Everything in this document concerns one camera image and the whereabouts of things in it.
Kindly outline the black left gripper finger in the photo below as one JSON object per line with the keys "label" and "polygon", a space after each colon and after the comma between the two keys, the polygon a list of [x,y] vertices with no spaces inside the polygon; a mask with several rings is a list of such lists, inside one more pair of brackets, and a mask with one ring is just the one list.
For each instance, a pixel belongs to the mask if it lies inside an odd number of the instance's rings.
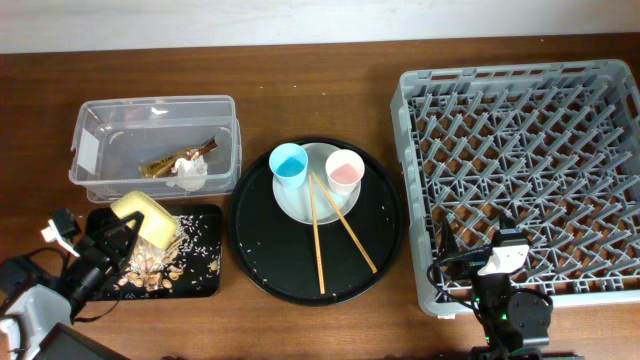
{"label": "black left gripper finger", "polygon": [[97,208],[89,213],[89,237],[96,244],[105,242],[104,229],[111,226],[118,217],[110,208]]}
{"label": "black left gripper finger", "polygon": [[144,215],[135,211],[124,218],[114,218],[107,226],[107,248],[112,262],[123,265],[128,262],[144,221]]}

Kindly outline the white tissue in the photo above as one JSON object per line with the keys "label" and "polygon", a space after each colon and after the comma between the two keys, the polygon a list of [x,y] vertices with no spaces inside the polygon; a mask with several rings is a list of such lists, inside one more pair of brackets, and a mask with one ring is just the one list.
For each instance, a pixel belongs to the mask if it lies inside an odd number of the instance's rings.
{"label": "white tissue", "polygon": [[170,180],[166,182],[169,187],[178,186],[187,192],[201,189],[206,183],[202,176],[208,174],[208,164],[203,157],[195,160],[178,159],[170,170]]}

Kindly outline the yellow bowl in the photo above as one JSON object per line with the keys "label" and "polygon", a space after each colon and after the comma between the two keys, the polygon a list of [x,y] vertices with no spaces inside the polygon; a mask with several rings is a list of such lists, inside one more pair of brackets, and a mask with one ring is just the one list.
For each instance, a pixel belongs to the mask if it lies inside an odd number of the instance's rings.
{"label": "yellow bowl", "polygon": [[143,215],[139,236],[158,249],[165,250],[173,242],[177,221],[159,203],[142,191],[132,191],[110,205],[113,213],[124,219],[135,212]]}

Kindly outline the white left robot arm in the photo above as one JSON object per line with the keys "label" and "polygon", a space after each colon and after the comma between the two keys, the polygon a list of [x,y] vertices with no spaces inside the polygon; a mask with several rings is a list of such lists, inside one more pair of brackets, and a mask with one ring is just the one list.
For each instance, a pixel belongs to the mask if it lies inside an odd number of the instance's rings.
{"label": "white left robot arm", "polygon": [[83,234],[74,215],[61,209],[41,234],[46,247],[1,263],[1,332],[12,359],[122,359],[124,356],[73,328],[86,303],[99,298],[124,272],[144,215],[136,211]]}

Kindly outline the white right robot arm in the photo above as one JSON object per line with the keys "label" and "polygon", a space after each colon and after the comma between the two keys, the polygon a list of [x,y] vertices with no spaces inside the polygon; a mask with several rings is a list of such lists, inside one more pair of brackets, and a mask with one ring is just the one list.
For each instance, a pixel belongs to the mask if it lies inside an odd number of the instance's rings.
{"label": "white right robot arm", "polygon": [[[515,222],[501,214],[491,242],[463,252],[449,222],[441,222],[438,255],[427,277],[439,293],[471,309],[482,326],[487,345],[474,347],[472,359],[543,357],[541,348],[549,344],[553,300],[533,289],[516,289],[510,280],[524,266],[530,245]],[[471,300],[465,302],[439,286],[433,277],[436,270],[452,280],[470,282]]]}

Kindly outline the gold snack wrapper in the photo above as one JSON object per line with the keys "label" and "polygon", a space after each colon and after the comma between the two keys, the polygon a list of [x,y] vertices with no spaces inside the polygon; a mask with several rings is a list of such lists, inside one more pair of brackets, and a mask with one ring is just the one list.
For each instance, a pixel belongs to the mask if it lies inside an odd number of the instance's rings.
{"label": "gold snack wrapper", "polygon": [[152,161],[147,165],[142,165],[139,167],[139,171],[143,178],[166,177],[179,159],[196,160],[216,147],[217,143],[215,137],[211,137],[209,140],[197,147],[180,150],[159,160]]}

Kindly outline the pink plastic cup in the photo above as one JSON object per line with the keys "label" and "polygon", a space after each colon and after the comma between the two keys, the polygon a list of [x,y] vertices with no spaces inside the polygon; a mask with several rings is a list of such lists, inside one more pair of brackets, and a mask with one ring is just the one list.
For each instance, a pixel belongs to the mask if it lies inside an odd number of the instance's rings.
{"label": "pink plastic cup", "polygon": [[350,194],[365,173],[361,156],[353,150],[340,149],[329,155],[325,172],[330,189],[339,195]]}

